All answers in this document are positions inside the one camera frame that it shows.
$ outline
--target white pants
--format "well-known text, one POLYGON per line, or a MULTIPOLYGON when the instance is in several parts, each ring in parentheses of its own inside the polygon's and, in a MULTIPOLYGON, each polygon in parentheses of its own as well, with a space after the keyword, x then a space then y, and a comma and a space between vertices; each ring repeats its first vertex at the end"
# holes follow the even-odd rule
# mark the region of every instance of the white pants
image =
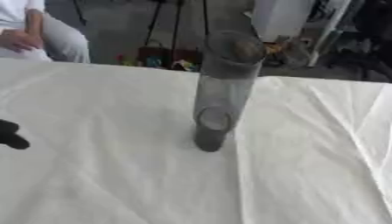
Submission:
MULTIPOLYGON (((25 25, 13 25, 14 29, 24 29, 25 25)), ((0 47, 0 57, 26 60, 45 60, 51 61, 65 60, 77 63, 89 63, 88 41, 79 31, 64 24, 58 19, 44 15, 43 40, 45 50, 34 49, 32 51, 13 52, 0 47)))

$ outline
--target white tablecloth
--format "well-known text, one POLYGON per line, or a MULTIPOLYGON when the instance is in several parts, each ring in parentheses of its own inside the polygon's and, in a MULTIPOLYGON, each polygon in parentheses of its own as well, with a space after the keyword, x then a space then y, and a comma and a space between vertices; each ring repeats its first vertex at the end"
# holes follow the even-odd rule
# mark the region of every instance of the white tablecloth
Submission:
POLYGON ((0 117, 32 144, 0 147, 1 224, 392 223, 390 85, 262 78, 205 153, 193 73, 0 67, 0 117))

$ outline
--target floor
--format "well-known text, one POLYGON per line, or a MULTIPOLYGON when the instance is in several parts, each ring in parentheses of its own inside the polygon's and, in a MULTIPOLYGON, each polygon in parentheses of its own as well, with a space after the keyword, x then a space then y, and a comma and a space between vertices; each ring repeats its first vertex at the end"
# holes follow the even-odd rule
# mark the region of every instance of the floor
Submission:
MULTIPOLYGON (((47 9, 69 25, 81 30, 90 40, 92 61, 98 64, 116 64, 119 54, 129 59, 137 56, 137 49, 144 44, 148 25, 156 4, 147 0, 81 0, 87 25, 83 26, 71 0, 46 0, 47 9)), ((209 24, 212 31, 237 30, 251 32, 250 21, 242 12, 247 0, 208 1, 209 24)), ((152 38, 169 47, 172 40, 176 7, 168 3, 161 11, 152 38)), ((189 0, 183 9, 178 34, 178 48, 200 49, 204 39, 202 0, 189 0)), ((357 72, 344 68, 264 68, 262 75, 310 77, 357 81, 357 72)), ((370 74, 371 81, 386 82, 378 73, 370 74)))

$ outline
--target clear drinking glass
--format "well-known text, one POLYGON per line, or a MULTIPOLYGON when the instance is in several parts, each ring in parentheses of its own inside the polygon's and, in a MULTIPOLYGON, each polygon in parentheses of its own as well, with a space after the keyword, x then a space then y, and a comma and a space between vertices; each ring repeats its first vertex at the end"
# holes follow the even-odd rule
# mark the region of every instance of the clear drinking glass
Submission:
POLYGON ((203 151, 217 151, 237 124, 264 57, 255 36, 219 31, 207 38, 193 111, 194 142, 203 151))

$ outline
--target seated person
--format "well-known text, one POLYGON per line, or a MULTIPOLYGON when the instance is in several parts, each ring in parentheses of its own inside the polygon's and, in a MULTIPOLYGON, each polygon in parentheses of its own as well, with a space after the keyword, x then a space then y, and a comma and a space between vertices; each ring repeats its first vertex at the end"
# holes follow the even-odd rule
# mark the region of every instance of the seated person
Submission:
POLYGON ((45 13, 45 0, 0 0, 0 57, 51 61, 44 43, 63 60, 90 62, 86 38, 45 13))

